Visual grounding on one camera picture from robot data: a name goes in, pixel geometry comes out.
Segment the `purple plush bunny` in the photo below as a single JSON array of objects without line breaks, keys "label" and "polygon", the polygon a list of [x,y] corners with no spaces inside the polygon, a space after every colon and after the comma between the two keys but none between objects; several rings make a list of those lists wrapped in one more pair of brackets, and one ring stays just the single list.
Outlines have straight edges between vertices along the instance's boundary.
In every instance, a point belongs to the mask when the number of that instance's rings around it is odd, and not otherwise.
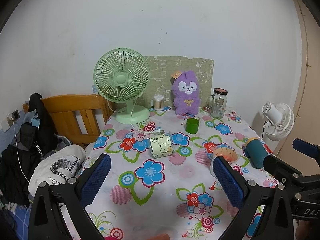
[{"label": "purple plush bunny", "polygon": [[197,115],[200,107],[199,83],[192,70],[181,72],[175,78],[171,91],[174,95],[173,104],[177,115]]}]

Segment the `wall power outlet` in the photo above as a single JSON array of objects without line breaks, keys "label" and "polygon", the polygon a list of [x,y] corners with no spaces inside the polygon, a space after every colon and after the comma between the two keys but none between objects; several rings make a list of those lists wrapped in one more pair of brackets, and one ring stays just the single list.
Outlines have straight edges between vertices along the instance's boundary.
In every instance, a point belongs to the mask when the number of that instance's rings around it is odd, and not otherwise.
[{"label": "wall power outlet", "polygon": [[7,117],[8,125],[11,127],[19,118],[20,118],[20,114],[18,110],[15,110],[12,113],[9,113]]}]

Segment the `clear plastic cup red print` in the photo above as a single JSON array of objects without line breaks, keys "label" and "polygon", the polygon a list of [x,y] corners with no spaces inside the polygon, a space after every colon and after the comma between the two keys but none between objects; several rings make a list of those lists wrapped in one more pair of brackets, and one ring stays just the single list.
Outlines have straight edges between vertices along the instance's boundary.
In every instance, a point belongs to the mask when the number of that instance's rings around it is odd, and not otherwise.
[{"label": "clear plastic cup red print", "polygon": [[210,165],[210,174],[214,178],[217,178],[217,176],[213,171],[213,162],[216,157],[223,157],[229,164],[235,163],[240,158],[240,156],[236,153],[234,148],[227,145],[220,145],[220,146],[217,145],[213,149],[213,156],[212,156],[212,161]]}]

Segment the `white standing fan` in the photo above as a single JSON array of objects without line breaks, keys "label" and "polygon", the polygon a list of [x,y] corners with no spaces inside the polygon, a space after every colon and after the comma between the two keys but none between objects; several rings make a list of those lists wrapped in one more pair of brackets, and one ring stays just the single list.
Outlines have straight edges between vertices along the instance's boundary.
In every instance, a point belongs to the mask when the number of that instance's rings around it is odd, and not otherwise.
[{"label": "white standing fan", "polygon": [[295,115],[288,104],[274,104],[270,101],[263,105],[262,113],[265,121],[261,138],[273,153],[277,153],[277,147],[281,146],[281,142],[293,129]]}]

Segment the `glass jar with lid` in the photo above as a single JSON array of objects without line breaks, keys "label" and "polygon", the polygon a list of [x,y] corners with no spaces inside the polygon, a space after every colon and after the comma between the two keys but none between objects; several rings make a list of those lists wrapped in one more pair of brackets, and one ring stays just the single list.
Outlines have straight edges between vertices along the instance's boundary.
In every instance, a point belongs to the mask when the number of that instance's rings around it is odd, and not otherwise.
[{"label": "glass jar with lid", "polygon": [[212,118],[222,118],[227,104],[227,90],[214,88],[214,92],[207,99],[205,109]]}]

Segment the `wooden chair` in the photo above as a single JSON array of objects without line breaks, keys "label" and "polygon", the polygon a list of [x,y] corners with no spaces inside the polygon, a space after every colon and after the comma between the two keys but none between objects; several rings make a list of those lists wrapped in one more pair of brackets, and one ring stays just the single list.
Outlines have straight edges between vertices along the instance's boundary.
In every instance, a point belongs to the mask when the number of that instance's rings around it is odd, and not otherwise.
[{"label": "wooden chair", "polygon": [[33,93],[23,109],[38,114],[40,125],[36,129],[41,139],[55,141],[54,136],[61,135],[73,144],[84,146],[95,142],[100,135],[96,114],[101,113],[107,123],[112,106],[113,103],[97,94],[67,94],[44,99],[41,94]]}]

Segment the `floral tablecloth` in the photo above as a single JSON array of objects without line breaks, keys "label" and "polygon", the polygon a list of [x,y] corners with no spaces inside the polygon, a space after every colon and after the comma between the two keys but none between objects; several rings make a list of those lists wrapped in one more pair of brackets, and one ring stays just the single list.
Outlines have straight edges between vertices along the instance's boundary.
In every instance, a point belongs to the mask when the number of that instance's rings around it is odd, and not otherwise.
[{"label": "floral tablecloth", "polygon": [[[254,168],[243,148],[256,137],[241,116],[227,109],[223,118],[199,111],[196,134],[185,131],[187,116],[166,108],[150,111],[135,126],[109,118],[86,158],[91,167],[99,155],[111,157],[111,170],[93,203],[86,207],[105,239],[218,239],[237,213],[219,181],[210,174],[213,149],[227,145],[240,156],[232,168],[259,185],[275,187],[277,180]],[[170,135],[174,154],[153,158],[150,139]]]}]

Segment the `small green plastic cup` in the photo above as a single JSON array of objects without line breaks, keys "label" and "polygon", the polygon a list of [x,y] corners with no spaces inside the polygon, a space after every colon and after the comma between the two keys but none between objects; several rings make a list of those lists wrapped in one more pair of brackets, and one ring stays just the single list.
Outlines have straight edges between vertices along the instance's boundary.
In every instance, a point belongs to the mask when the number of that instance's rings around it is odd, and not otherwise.
[{"label": "small green plastic cup", "polygon": [[188,118],[185,124],[185,131],[190,134],[196,134],[199,130],[200,121],[197,118]]}]

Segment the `cotton swab container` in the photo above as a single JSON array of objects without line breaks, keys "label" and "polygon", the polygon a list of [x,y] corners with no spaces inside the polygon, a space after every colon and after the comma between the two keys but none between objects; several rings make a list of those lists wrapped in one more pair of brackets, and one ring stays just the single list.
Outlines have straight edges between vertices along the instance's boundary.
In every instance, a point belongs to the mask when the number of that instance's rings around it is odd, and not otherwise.
[{"label": "cotton swab container", "polygon": [[155,95],[153,97],[153,108],[156,111],[162,111],[164,109],[164,95]]}]

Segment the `green desk fan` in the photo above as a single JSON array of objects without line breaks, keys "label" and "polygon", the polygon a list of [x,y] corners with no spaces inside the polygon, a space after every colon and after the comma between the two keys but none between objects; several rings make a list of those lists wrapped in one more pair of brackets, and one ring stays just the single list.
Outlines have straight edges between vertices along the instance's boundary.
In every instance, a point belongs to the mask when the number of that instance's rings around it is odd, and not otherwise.
[{"label": "green desk fan", "polygon": [[121,124],[138,124],[150,112],[137,105],[150,79],[150,68],[144,56],[127,48],[116,48],[103,55],[94,68],[93,81],[98,93],[109,102],[124,104],[116,110]]}]

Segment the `black jacket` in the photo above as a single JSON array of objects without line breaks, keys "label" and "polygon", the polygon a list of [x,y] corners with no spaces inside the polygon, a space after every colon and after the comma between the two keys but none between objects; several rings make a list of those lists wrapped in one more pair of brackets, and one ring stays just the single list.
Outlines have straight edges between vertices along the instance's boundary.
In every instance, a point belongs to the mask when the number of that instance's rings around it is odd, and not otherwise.
[{"label": "black jacket", "polygon": [[41,139],[36,129],[39,125],[36,111],[27,112],[13,142],[2,152],[1,192],[10,203],[29,206],[31,176],[39,162],[59,144],[57,135],[55,141]]}]

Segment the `yellow cartoon cup lying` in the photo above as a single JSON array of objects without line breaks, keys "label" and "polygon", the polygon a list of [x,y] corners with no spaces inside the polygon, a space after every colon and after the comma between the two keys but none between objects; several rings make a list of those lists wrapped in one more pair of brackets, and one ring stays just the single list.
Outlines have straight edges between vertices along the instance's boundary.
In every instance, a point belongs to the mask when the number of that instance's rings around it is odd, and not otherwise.
[{"label": "yellow cartoon cup lying", "polygon": [[159,134],[150,139],[151,155],[153,158],[162,158],[174,154],[170,135]]}]

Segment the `white printed t-shirt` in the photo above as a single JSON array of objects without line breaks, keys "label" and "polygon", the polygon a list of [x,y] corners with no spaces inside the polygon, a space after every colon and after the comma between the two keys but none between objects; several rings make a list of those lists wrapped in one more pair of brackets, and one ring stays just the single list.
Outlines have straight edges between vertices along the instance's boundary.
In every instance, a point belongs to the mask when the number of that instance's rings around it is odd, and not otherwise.
[{"label": "white printed t-shirt", "polygon": [[86,159],[85,150],[79,145],[66,146],[39,162],[28,185],[29,193],[35,197],[39,184],[60,185],[74,177]]}]

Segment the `teal bottle yellow cap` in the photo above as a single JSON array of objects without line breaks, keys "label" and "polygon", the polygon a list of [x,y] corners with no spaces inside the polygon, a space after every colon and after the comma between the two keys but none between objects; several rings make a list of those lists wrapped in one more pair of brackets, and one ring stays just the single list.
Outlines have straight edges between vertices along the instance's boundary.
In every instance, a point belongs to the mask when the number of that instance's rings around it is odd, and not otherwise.
[{"label": "teal bottle yellow cap", "polygon": [[245,154],[251,160],[253,167],[263,168],[264,159],[268,152],[259,138],[249,138],[245,144]]}]

